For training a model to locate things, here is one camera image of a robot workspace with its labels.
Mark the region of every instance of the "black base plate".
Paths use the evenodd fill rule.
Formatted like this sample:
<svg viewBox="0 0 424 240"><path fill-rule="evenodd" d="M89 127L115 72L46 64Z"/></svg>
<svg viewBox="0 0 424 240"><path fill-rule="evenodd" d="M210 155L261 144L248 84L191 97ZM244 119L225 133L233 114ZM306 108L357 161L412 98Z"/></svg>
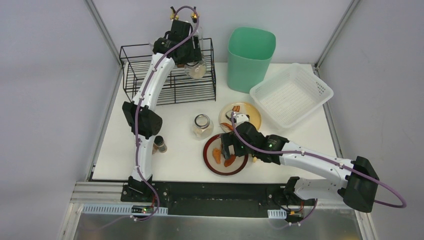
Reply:
<svg viewBox="0 0 424 240"><path fill-rule="evenodd" d="M168 208L169 215L267 218L268 210L286 204L282 196L285 184L153 181L152 185L160 207ZM152 196L151 192L142 194L125 184L121 201L151 203ZM314 200L304 204L312 206Z"/></svg>

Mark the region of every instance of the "orange food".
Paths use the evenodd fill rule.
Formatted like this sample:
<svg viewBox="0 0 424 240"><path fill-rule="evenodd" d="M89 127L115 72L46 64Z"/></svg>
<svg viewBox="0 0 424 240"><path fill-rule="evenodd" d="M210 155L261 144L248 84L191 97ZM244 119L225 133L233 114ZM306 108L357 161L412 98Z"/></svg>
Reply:
<svg viewBox="0 0 424 240"><path fill-rule="evenodd" d="M221 164L221 150L218 148L214 148L212 150L212 156L215 159L215 162L217 164Z"/></svg>
<svg viewBox="0 0 424 240"><path fill-rule="evenodd" d="M226 123L226 122L223 122L223 123L221 123L221 125L224 125L225 127L227 127L229 130L231 130L231 131L233 131L234 129L233 129L233 126L231 126L230 124L228 124L228 123Z"/></svg>
<svg viewBox="0 0 424 240"><path fill-rule="evenodd" d="M227 160L225 160L224 162L224 167L229 167L231 164L234 163L234 161L236 160L236 155L231 155L229 156L229 158Z"/></svg>
<svg viewBox="0 0 424 240"><path fill-rule="evenodd" d="M233 106L233 107L232 107L232 110L233 110L234 112L240 112L240 106L239 106L239 105L237 105L237 106Z"/></svg>

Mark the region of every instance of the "plate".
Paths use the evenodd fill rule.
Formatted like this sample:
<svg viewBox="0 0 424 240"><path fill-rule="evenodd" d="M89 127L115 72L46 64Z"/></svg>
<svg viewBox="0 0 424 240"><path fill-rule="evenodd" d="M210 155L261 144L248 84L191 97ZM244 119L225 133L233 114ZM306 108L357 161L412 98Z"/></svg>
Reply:
<svg viewBox="0 0 424 240"><path fill-rule="evenodd" d="M227 123L229 125L231 125L231 121L228 120L228 118L226 117L226 113L228 111L233 110L234 106L240 106L240 111L238 111L239 113L242 114L246 114L249 115L249 122L251 124L253 124L253 126L256 128L256 130L259 130L259 128L261 127L261 123L262 123L262 117L261 114L259 113L259 111L256 109L255 106L253 106L252 104L248 103L248 102L234 102L231 104L226 105L225 107L223 107L221 109L221 112L219 112L219 125L221 126L222 130L226 133L231 132L231 130L224 126L221 125L222 123Z"/></svg>
<svg viewBox="0 0 424 240"><path fill-rule="evenodd" d="M218 164L215 161L214 156L212 155L212 151L217 148L221 149L221 134L217 134L211 137L203 148L203 160L206 164L207 168L209 168L212 172L222 175L222 176L230 176L239 173L243 168L245 168L248 163L249 155L239 156L235 158L235 161L228 167L224 166L225 158L221 154L221 164ZM230 154L234 154L233 146L229 147Z"/></svg>

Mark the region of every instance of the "green plastic bin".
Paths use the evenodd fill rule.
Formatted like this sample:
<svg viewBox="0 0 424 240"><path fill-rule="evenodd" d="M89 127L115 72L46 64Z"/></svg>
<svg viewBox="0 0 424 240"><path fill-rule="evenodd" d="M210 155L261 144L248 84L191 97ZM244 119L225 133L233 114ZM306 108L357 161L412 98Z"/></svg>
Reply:
<svg viewBox="0 0 424 240"><path fill-rule="evenodd" d="M276 36L252 27L236 28L228 41L228 87L239 92L264 80L276 49Z"/></svg>

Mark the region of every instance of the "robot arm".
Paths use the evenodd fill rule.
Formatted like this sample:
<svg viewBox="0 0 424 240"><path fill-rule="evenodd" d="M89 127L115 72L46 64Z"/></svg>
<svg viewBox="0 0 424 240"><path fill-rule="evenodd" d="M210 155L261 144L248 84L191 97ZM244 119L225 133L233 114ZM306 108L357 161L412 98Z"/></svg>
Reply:
<svg viewBox="0 0 424 240"><path fill-rule="evenodd" d="M341 165L347 166L378 180L379 178L368 159L358 156L356 161L352 161L327 156L278 135L263 136L249 122L249 118L245 114L238 113L234 119L236 131L254 148L246 146L234 132L224 133L221 135L221 141L225 159L230 157L229 146L233 145L236 156L250 154L265 163L300 168L324 178L291 177L284 189L284 196L287 200L289 198L295 198L295 200L343 200L346 205L357 211L371 212L378 185L340 167ZM339 165L319 160L312 155L333 159Z"/></svg>
<svg viewBox="0 0 424 240"><path fill-rule="evenodd" d="M137 153L138 164L133 168L128 185L141 193L147 190L141 175L148 181L152 178L153 144L155 136L162 127L162 118L154 110L162 87L175 65L196 63L202 60L199 39L192 36L184 42L192 32L193 28L190 23L179 20L172 21L171 30L165 34L166 38L159 38L153 45L154 54L146 79L142 82L132 102L124 102L122 105L131 131L137 135L136 139L140 139ZM138 114L137 123L135 123L136 114Z"/></svg>

